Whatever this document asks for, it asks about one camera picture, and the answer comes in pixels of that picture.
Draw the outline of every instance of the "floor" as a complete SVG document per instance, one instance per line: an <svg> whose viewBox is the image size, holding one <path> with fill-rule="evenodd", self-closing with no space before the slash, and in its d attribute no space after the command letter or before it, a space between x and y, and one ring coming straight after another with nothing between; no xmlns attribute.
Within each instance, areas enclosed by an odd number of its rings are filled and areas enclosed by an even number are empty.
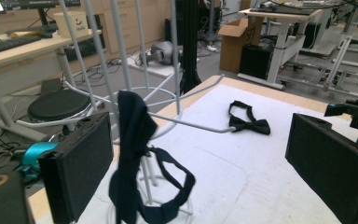
<svg viewBox="0 0 358 224"><path fill-rule="evenodd" d="M231 21L235 19L236 16L234 15L231 17L224 18L224 21ZM339 36L339 29L337 29L337 31L333 31L332 33ZM222 74L224 74L226 77L238 79L237 74L219 69L220 54L218 51L221 48L220 42L215 42L214 46L217 48L217 52L210 52L207 49L205 49L205 47L202 46L202 44L200 44L199 51L198 51L198 58L200 59L200 61L198 62L197 65L197 72L198 72L198 76L200 77L200 80L203 81L210 76L222 75ZM312 63L320 66L331 67L333 65L332 60L336 56L337 56L337 50L333 52L332 55L330 55L330 57L328 58L313 57L308 54L301 54L298 56L297 61L300 63ZM348 53L346 54L346 58L348 60L358 60L358 55L353 53ZM112 83L114 90L118 91L118 90L125 89L126 88L125 78L122 75L123 69L122 66L119 65L118 60L113 60L112 62L110 62L108 64L108 68L109 68L109 73L111 74L112 79L114 80L114 83ZM346 68L341 66L340 69L348 69L349 71L352 72L358 72L358 69L354 67ZM145 86L145 79L141 72L130 69L130 73L131 73L131 83L133 87ZM304 80L314 80L315 77L317 77L318 75L319 72L317 70L309 69L306 67L295 70L293 67L284 66L282 68L282 71L280 72L280 76L297 77L297 78L303 78ZM94 89L94 93L102 96L107 95L107 90L104 85L104 79L101 75L101 69L99 67L91 68L89 70L89 80ZM149 78L149 82L151 86L158 85L162 80L163 79L161 77L155 77L155 76L151 76ZM81 76L76 76L76 83L80 89L85 88L85 84ZM307 97L310 99L326 102L326 103L341 103L344 102L346 99L350 98L348 95L340 95L323 90L316 90L312 87L308 87L304 85L293 84L293 83L285 83L285 84L286 86L284 91L286 92ZM165 89L167 89L168 91L175 92L174 83L172 81L169 82L165 87ZM350 92L358 92L358 78L347 77L345 79L345 83L342 85L342 89ZM142 91L142 90L137 92L141 95L147 94L146 91ZM170 98L171 96L166 93L158 93L156 97L150 100L150 103L159 102L163 99L170 99ZM34 99L36 99L36 97L32 95L20 95L20 96L13 97L13 100L10 101L7 105L9 108L11 108L13 118L27 119L26 118L27 105L30 104ZM158 106L150 107L149 109L152 112L157 112L164 106L165 105L158 105ZM57 132L57 128L45 128L42 129L41 131L47 134L53 134ZM17 136L16 134L0 133L0 150L11 148L11 147L17 147L23 143L28 143L28 142L29 140L24 139L21 136Z"/></svg>

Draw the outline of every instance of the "teal object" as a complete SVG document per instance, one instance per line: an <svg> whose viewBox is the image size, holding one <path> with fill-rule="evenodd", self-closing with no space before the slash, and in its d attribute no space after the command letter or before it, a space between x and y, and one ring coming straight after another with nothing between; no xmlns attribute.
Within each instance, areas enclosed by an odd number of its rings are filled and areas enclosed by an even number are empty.
<svg viewBox="0 0 358 224"><path fill-rule="evenodd" d="M37 157L44 151L55 148L58 142L39 142L31 145L24 154L22 165L31 165L36 171L40 171Z"/></svg>

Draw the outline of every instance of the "stool seat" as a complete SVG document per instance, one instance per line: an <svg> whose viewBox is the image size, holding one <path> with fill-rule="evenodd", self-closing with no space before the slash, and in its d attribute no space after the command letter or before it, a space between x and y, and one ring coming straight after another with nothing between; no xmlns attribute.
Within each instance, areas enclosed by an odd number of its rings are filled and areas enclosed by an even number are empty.
<svg viewBox="0 0 358 224"><path fill-rule="evenodd" d="M67 119L77 115L90 105L90 98L72 90L61 90L39 97L28 107L33 122Z"/></svg>

